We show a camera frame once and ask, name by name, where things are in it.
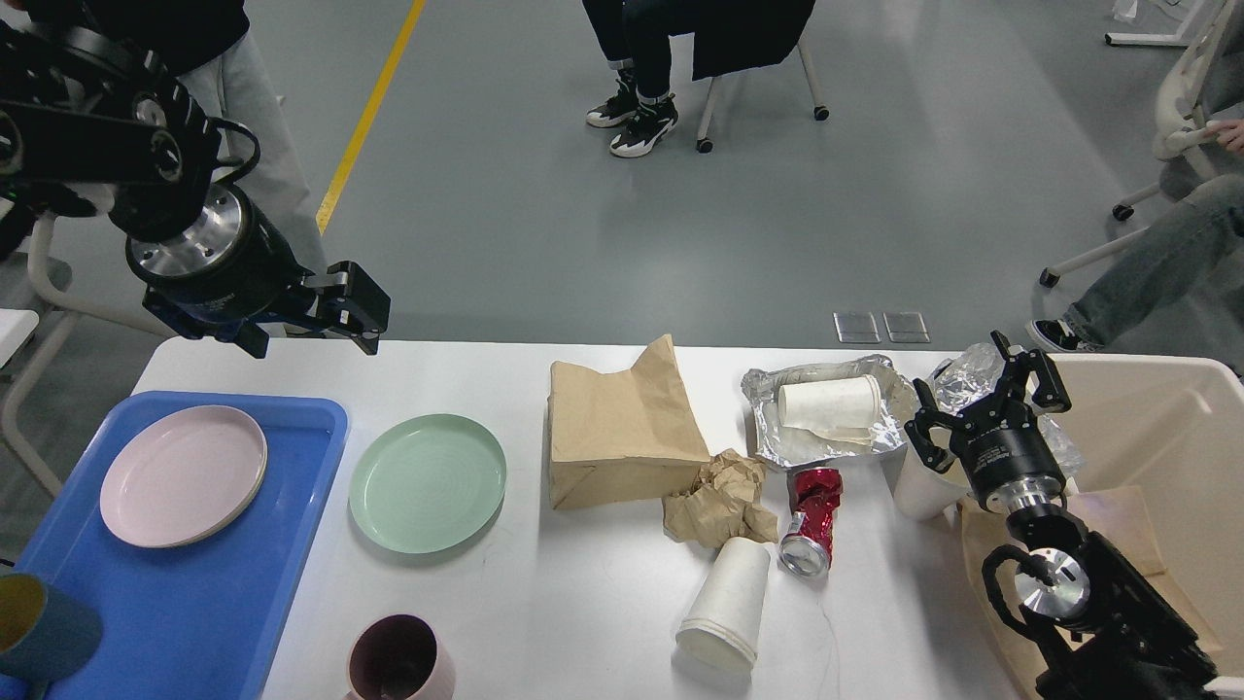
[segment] gray floor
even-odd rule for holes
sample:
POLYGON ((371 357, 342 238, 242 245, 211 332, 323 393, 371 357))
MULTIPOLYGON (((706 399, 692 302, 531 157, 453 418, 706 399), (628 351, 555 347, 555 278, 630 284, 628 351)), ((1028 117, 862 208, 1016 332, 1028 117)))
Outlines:
MULTIPOLYGON (((955 349, 1061 312, 1106 262, 1055 290, 1040 269, 1143 225, 1108 210, 1156 178, 1151 101, 1177 51, 1108 47, 1110 0, 821 2, 807 29, 831 118, 796 57, 730 76, 694 150, 707 83, 674 41, 679 128, 649 157, 582 122, 612 91, 577 2, 428 0, 332 221, 330 259, 389 291, 388 337, 842 347, 833 311, 921 311, 955 349)), ((403 17, 330 0, 249 5, 312 190, 325 191, 403 17)), ((1142 2, 1143 30, 1169 22, 1142 2)), ((9 21, 17 16, 7 9, 9 21)), ((137 307, 121 237, 66 221, 78 292, 137 307)), ((1213 283, 1121 342, 1244 347, 1213 283)), ((67 475, 157 341, 86 321, 21 417, 67 475)), ((0 454, 0 556, 47 501, 0 454)))

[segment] black sneaker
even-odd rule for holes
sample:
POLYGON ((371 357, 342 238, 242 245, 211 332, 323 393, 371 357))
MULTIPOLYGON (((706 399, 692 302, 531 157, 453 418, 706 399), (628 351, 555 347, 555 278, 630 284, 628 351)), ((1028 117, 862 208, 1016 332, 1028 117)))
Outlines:
POLYGON ((1028 321, 1028 334, 1046 353, 1096 353, 1100 349, 1076 334, 1062 318, 1028 321))
POLYGON ((622 123, 634 116, 639 107, 639 97, 634 92, 634 81, 626 76, 618 76, 618 93, 610 97, 603 104, 587 112, 587 126, 596 128, 610 128, 622 123))
POLYGON ((647 155, 675 123, 678 123, 678 109, 674 108, 673 94, 656 104, 641 102, 634 116, 627 122, 626 131, 613 137, 610 153, 620 158, 647 155))

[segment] blue tray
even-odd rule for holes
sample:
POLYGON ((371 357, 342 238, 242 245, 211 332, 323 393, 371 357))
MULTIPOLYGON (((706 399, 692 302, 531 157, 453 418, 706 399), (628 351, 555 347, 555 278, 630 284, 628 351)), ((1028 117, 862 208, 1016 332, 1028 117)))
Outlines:
MULTIPOLYGON (((61 496, 17 562, 91 606, 103 642, 47 700, 258 698, 276 653, 311 540, 346 441, 346 413, 323 399, 152 392, 104 419, 61 496), (187 547, 142 550, 100 516, 112 460, 157 420, 204 404, 241 409, 267 439, 264 482, 216 535, 187 547)), ((0 676, 0 698, 21 698, 0 676)))

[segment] jeans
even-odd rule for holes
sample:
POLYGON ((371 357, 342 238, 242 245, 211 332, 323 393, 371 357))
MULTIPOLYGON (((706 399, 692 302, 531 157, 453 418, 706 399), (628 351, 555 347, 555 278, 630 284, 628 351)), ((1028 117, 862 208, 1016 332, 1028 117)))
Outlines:
MULTIPOLYGON (((317 204, 255 41, 248 34, 178 80, 208 116, 241 122, 259 138, 259 164, 238 185, 267 214, 299 264, 323 274, 328 262, 315 220, 317 204)), ((250 140, 234 132, 226 132, 225 145, 243 157, 251 152, 250 140)))
POLYGON ((583 0, 605 60, 613 70, 634 68, 639 96, 669 93, 669 37, 690 34, 713 0, 583 0))
POLYGON ((1223 174, 1153 221, 1062 320, 1090 344, 1108 344, 1187 293, 1238 237, 1244 237, 1244 174, 1223 174))

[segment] human hand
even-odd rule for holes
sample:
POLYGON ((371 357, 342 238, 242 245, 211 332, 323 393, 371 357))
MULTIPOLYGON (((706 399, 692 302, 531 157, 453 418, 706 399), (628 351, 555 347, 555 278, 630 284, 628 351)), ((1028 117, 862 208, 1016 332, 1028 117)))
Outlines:
POLYGON ((1244 119, 1212 121, 1205 124, 1205 133, 1217 133, 1218 144, 1229 153, 1244 153, 1244 119))

